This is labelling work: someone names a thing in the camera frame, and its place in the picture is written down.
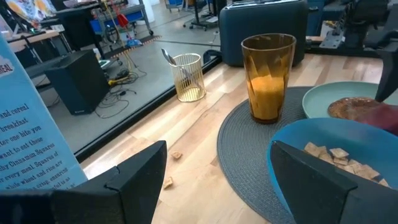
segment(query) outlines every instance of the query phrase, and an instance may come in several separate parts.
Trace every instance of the cable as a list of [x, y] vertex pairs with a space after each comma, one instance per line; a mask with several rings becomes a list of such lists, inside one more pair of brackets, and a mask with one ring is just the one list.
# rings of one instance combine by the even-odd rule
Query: cable
[[130, 105], [130, 101], [121, 99], [121, 95], [122, 95], [123, 92], [125, 92], [124, 94], [126, 94], [126, 92], [130, 91], [130, 92], [133, 92], [134, 94], [137, 94], [137, 92], [135, 92], [134, 90], [130, 90], [128, 88], [123, 88], [123, 84], [120, 84], [118, 86], [120, 86], [119, 89], [114, 90], [114, 91], [112, 91], [112, 89], [115, 88], [115, 86], [111, 88], [109, 93], [107, 93], [107, 95], [99, 103], [97, 108], [101, 108], [101, 109], [110, 108], [110, 107], [114, 106], [116, 103], [119, 103], [119, 102], [126, 102], [126, 105], [124, 105], [124, 107], [122, 109], [120, 109], [118, 112], [116, 112], [115, 114], [108, 115], [108, 116], [105, 116], [103, 114], [99, 114], [97, 112], [97, 109], [95, 109], [94, 112], [99, 118], [101, 118], [101, 119], [112, 118], [112, 117], [122, 113], [122, 111], [124, 111]]

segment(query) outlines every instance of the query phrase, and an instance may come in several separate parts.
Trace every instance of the black object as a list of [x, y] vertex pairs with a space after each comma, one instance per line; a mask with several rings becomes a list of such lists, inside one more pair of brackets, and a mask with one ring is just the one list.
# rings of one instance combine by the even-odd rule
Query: black object
[[[398, 24], [392, 24], [392, 21], [397, 18], [397, 13], [398, 4], [395, 4], [387, 20], [388, 28], [398, 26]], [[379, 102], [387, 99], [398, 89], [398, 31], [386, 28], [369, 32], [364, 41], [365, 47], [376, 50], [383, 61], [383, 70], [375, 97], [375, 100]]]
[[271, 147], [279, 187], [297, 224], [393, 224], [398, 192], [283, 142]]
[[[193, 9], [194, 9], [195, 18], [191, 21], [189, 29], [193, 29], [193, 26], [198, 26], [198, 27], [202, 27], [204, 31], [207, 30], [207, 28], [209, 27], [210, 23], [208, 23], [206, 21], [201, 21], [199, 19], [199, 8], [202, 9], [207, 4], [208, 3], [206, 2], [206, 0], [202, 0], [202, 1], [199, 1], [199, 2], [197, 0], [193, 0]], [[212, 16], [212, 14], [202, 15], [203, 18], [210, 17], [210, 16]]]
[[70, 190], [2, 191], [0, 223], [150, 224], [166, 161], [166, 142], [158, 141]]
[[242, 67], [241, 42], [252, 35], [269, 33], [293, 35], [297, 39], [293, 65], [300, 63], [304, 59], [307, 17], [304, 0], [243, 1], [224, 7], [219, 19], [224, 63]]
[[369, 28], [377, 29], [388, 14], [388, 3], [388, 0], [350, 0], [336, 27], [323, 41], [309, 40], [306, 53], [378, 58], [373, 49], [364, 49], [363, 45]]
[[65, 34], [73, 50], [80, 50], [82, 47], [95, 44], [102, 59], [105, 59], [100, 40], [91, 27], [90, 21], [93, 18], [91, 10], [98, 8], [98, 3], [82, 6], [76, 9], [65, 9], [55, 13], [59, 23], [65, 28]]
[[92, 50], [71, 53], [44, 73], [72, 115], [93, 112], [109, 91]]

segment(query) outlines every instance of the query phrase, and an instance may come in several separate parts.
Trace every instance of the utensil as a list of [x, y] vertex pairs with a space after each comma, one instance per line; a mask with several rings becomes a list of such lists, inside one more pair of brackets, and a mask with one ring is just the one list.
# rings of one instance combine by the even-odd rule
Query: utensil
[[[374, 98], [377, 84], [366, 82], [335, 82], [315, 86], [303, 97], [302, 106], [308, 118], [329, 118], [328, 107], [344, 97], [365, 96]], [[385, 103], [398, 105], [398, 91], [395, 91]]]
[[371, 166], [385, 178], [390, 187], [398, 188], [397, 136], [367, 124], [345, 119], [302, 119], [279, 130], [271, 139], [266, 155], [271, 184], [288, 211], [289, 206], [272, 168], [270, 148], [273, 141], [282, 141], [300, 150], [303, 150], [308, 142], [326, 146], [327, 149], [342, 148], [349, 153], [350, 159]]
[[[166, 61], [168, 61], [168, 63], [170, 63], [170, 64], [172, 64], [172, 65], [175, 65], [175, 66], [178, 66], [177, 63], [176, 63], [176, 61], [174, 60], [174, 58], [171, 57], [171, 56], [169, 55], [169, 53], [168, 53], [165, 49], [162, 49], [162, 53], [163, 53], [164, 58], [166, 58]], [[201, 85], [199, 85], [199, 83], [196, 81], [195, 77], [193, 77], [192, 73], [188, 72], [188, 71], [187, 71], [185, 68], [183, 68], [183, 67], [180, 67], [180, 70], [181, 70], [181, 72], [184, 74], [184, 76], [185, 76], [185, 78], [186, 78], [187, 80], [189, 80], [191, 83], [193, 83], [194, 85], [196, 85], [197, 87], [199, 87], [199, 89], [202, 89]]]

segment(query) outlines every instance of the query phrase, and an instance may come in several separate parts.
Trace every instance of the desk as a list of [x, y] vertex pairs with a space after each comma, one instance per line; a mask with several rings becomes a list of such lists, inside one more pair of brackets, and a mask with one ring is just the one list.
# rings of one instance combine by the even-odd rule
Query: desk
[[[381, 60], [374, 58], [306, 55], [292, 70], [289, 86], [343, 80], [377, 83], [381, 70]], [[173, 97], [83, 161], [82, 168], [91, 179], [157, 140], [166, 140], [169, 153], [183, 156], [167, 161], [165, 177], [173, 177], [174, 186], [161, 191], [152, 223], [269, 223], [236, 195], [216, 153], [222, 122], [248, 98], [245, 72], [220, 64], [205, 75], [205, 85], [204, 99], [181, 103]]]
[[[26, 34], [24, 34], [24, 33], [22, 33], [22, 34], [17, 34], [17, 35], [14, 36], [14, 39], [18, 39], [18, 38], [20, 38], [22, 35], [24, 35], [25, 37], [28, 37], [28, 36], [30, 36], [30, 35], [32, 35], [32, 34], [28, 34], [28, 33], [26, 33]], [[41, 41], [41, 40], [49, 39], [49, 38], [52, 38], [52, 37], [56, 37], [56, 36], [58, 36], [58, 35], [60, 35], [60, 34], [59, 34], [57, 31], [55, 31], [55, 30], [46, 30], [44, 34], [39, 34], [39, 35], [34, 35], [34, 36], [32, 36], [32, 37], [28, 37], [27, 40], [28, 40], [30, 43], [34, 43], [34, 42], [38, 42], [38, 41]], [[17, 40], [17, 41], [13, 41], [13, 42], [11, 42], [11, 43], [8, 43], [8, 45], [10, 46], [10, 48], [11, 48], [14, 52], [23, 50], [23, 49], [24, 49], [24, 46], [25, 46], [26, 44], [27, 44], [27, 43], [26, 43], [26, 41], [25, 41], [24, 39], [21, 39], [21, 40]]]

